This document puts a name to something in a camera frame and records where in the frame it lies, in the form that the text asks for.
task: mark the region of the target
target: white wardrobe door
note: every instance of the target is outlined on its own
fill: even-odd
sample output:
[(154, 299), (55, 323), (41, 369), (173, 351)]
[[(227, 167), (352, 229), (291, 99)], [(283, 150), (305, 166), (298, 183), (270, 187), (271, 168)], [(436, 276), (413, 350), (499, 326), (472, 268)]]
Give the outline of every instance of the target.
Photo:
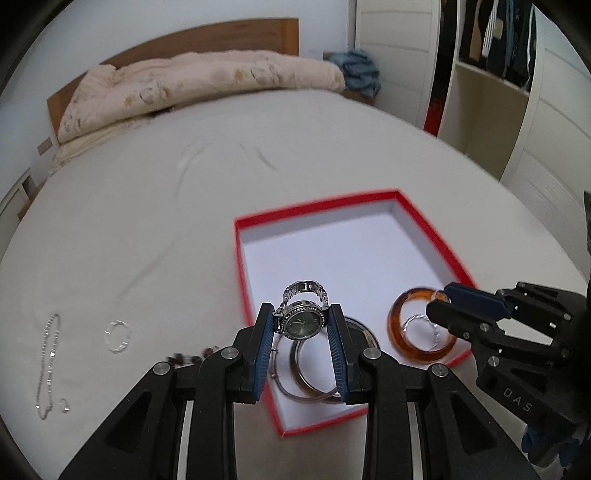
[(382, 83), (375, 106), (423, 128), (439, 43), (440, 0), (358, 0), (355, 46)]
[(591, 75), (556, 25), (537, 10), (536, 21), (532, 95), (501, 182), (589, 278), (583, 191), (591, 190)]

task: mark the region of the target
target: silver bangle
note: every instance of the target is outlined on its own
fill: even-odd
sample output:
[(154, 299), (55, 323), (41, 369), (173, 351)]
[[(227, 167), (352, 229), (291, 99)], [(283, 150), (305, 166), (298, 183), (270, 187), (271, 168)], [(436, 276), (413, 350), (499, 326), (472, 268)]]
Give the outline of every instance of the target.
[[(368, 341), (369, 346), (379, 348), (377, 338), (365, 325), (350, 317), (345, 317), (345, 321), (350, 328), (355, 328), (363, 332), (365, 338)], [(290, 351), (290, 369), (296, 383), (303, 390), (307, 390), (308, 392), (310, 392), (311, 396), (301, 397), (285, 389), (285, 387), (281, 383), (281, 380), (279, 379), (279, 375), (277, 374), (277, 348), (279, 346), (279, 343), (281, 342), (282, 337), (283, 335), (277, 338), (275, 345), (271, 349), (272, 358), (271, 362), (269, 363), (269, 375), (277, 385), (277, 388), (279, 388), (279, 391), (281, 391), (281, 393), (283, 393), (286, 397), (301, 403), (341, 403), (342, 399), (336, 387), (328, 392), (323, 392), (322, 390), (318, 390), (316, 387), (312, 386), (304, 377), (300, 369), (300, 352), (301, 347), (303, 346), (303, 343), (306, 340), (297, 340), (293, 342)]]
[[(115, 330), (117, 325), (122, 325), (123, 327), (125, 327), (126, 336), (125, 336), (125, 339), (121, 342), (121, 344), (118, 347), (112, 348), (111, 342), (110, 342), (111, 333), (113, 333), (113, 330)], [(109, 349), (109, 352), (113, 352), (113, 353), (122, 352), (123, 350), (125, 350), (127, 348), (130, 341), (131, 341), (131, 329), (129, 328), (129, 325), (127, 325), (125, 322), (122, 322), (121, 320), (114, 320), (113, 322), (111, 322), (109, 324), (109, 326), (105, 330), (105, 345)]]
[(281, 383), (281, 380), (279, 380), (279, 375), (277, 374), (277, 347), (279, 347), (279, 343), (281, 342), (282, 338), (283, 338), (283, 335), (279, 335), (277, 337), (277, 341), (275, 342), (275, 345), (273, 346), (273, 348), (271, 348), (271, 362), (269, 363), (269, 375), (271, 376), (271, 379), (277, 385), (277, 388), (279, 388), (279, 391), (281, 393), (283, 393), (286, 397), (288, 397), (292, 400), (295, 400), (297, 402), (300, 402), (300, 403), (316, 403), (319, 401), (323, 401), (327, 398), (330, 398), (335, 393), (337, 393), (336, 388), (332, 389), (330, 392), (327, 392), (323, 395), (319, 395), (317, 397), (300, 397), (299, 395), (295, 395), (291, 392), (288, 392), (285, 389), (285, 387), (283, 386), (283, 384)]
[[(374, 336), (374, 334), (369, 330), (363, 323), (358, 320), (355, 320), (351, 317), (345, 317), (345, 322), (347, 323), (348, 328), (353, 328), (356, 330), (360, 330), (363, 332), (365, 339), (367, 340), (368, 346), (379, 349), (379, 342), (378, 339)], [(305, 391), (308, 391), (311, 395), (314, 395), (312, 398), (317, 398), (320, 395), (326, 395), (329, 392), (323, 392), (322, 390), (318, 390), (314, 387), (308, 380), (305, 378), (303, 372), (300, 368), (300, 353), (301, 349), (304, 346), (305, 340), (298, 340), (295, 341), (291, 346), (290, 352), (290, 367), (291, 373), (294, 376), (295, 382), (298, 386)], [(323, 400), (325, 403), (342, 403), (342, 399), (339, 393), (334, 393), (329, 398)]]

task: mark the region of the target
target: silver chain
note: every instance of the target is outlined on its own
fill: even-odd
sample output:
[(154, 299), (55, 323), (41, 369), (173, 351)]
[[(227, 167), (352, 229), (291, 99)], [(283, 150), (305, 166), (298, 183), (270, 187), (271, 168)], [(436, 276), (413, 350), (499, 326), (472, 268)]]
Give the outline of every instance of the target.
[[(56, 328), (53, 333), (53, 343), (51, 344), (51, 352), (49, 352), (49, 360), (47, 361), (47, 395), (49, 396), (49, 405), (45, 408), (45, 411), (41, 412), (41, 386), (43, 385), (43, 377), (45, 376), (45, 358), (47, 352), (47, 340), (51, 332), (53, 323), (56, 323)], [(37, 385), (37, 413), (39, 418), (45, 420), (51, 410), (53, 410), (53, 398), (51, 396), (51, 378), (53, 377), (53, 361), (56, 357), (57, 343), (60, 339), (60, 328), (61, 318), (58, 313), (54, 313), (49, 317), (47, 324), (45, 325), (45, 331), (43, 332), (43, 344), (41, 346), (41, 374), (39, 375), (39, 384)]]
[(292, 283), (285, 289), (285, 292), (283, 292), (283, 302), (281, 303), (281, 305), (279, 305), (277, 312), (283, 312), (283, 309), (287, 305), (287, 302), (290, 301), (295, 295), (297, 295), (298, 293), (305, 293), (308, 291), (315, 293), (318, 296), (318, 298), (322, 300), (322, 308), (328, 308), (329, 296), (326, 293), (324, 287), (314, 280), (305, 280)]

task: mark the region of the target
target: white wall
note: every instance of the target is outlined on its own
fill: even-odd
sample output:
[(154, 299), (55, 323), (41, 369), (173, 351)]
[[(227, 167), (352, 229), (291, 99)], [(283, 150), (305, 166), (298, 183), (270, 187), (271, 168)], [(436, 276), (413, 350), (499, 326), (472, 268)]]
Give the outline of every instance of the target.
[(354, 0), (74, 0), (36, 39), (0, 97), (0, 199), (32, 167), (47, 175), (56, 144), (46, 100), (89, 67), (161, 35), (198, 25), (259, 17), (298, 17), (300, 55), (321, 59), (350, 39)]

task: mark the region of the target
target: white bed sheet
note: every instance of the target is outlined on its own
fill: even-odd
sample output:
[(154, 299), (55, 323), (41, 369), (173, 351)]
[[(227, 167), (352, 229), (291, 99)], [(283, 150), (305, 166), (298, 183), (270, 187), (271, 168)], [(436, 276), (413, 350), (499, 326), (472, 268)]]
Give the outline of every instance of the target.
[[(415, 127), (332, 93), (194, 105), (66, 165), (0, 264), (0, 414), (32, 466), (57, 478), (152, 364), (233, 341), (244, 322), (235, 217), (395, 187), (480, 287), (524, 280), (585, 291), (554, 238), (493, 178)], [(66, 397), (71, 410), (41, 421), (35, 392), (53, 312), (62, 315), (54, 401)], [(118, 355), (103, 342), (115, 319), (132, 330)], [(472, 361), (458, 372), (473, 388)], [(479, 397), (517, 439), (520, 422)], [(263, 403), (236, 408), (242, 479), (360, 478), (364, 441), (364, 417), (278, 441)], [(304, 452), (319, 453), (303, 462)]]

